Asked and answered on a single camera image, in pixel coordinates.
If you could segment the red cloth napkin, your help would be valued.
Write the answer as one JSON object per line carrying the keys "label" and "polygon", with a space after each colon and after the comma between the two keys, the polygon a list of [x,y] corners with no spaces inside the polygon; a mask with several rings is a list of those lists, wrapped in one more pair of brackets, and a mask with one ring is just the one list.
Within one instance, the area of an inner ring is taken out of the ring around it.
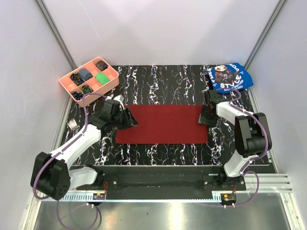
{"label": "red cloth napkin", "polygon": [[137,126],[118,130],[118,144],[205,144],[205,124],[199,124],[201,105],[129,105]]}

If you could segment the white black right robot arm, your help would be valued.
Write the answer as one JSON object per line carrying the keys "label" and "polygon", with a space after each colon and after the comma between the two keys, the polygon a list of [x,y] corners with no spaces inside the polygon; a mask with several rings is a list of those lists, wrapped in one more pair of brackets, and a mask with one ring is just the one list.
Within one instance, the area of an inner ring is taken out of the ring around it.
{"label": "white black right robot arm", "polygon": [[223,118],[235,126],[235,152],[225,163],[214,184],[228,190],[243,177],[244,170],[252,161],[261,159],[272,148],[272,139],[264,113],[252,113],[237,107],[233,101],[225,100],[217,90],[204,93],[199,124],[216,125]]}

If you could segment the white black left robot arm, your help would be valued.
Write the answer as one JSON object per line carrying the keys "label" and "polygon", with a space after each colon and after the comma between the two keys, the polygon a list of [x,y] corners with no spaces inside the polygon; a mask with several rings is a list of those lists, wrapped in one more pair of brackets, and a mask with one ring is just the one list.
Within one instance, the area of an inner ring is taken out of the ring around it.
{"label": "white black left robot arm", "polygon": [[48,197],[59,201],[69,190],[88,185],[100,189],[104,173],[95,166],[72,169],[73,163],[109,128],[125,130],[137,126],[129,107],[121,101],[107,99],[93,116],[85,118],[83,128],[65,144],[50,153],[39,153],[34,162],[30,186],[34,196],[41,200]]}

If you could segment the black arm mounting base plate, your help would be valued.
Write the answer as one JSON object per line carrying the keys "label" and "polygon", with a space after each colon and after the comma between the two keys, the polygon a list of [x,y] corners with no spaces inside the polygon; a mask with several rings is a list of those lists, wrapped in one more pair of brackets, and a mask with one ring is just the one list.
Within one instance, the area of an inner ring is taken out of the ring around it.
{"label": "black arm mounting base plate", "polygon": [[107,200],[157,201],[212,199],[212,192],[246,189],[243,178],[219,185],[220,166],[99,166]]}

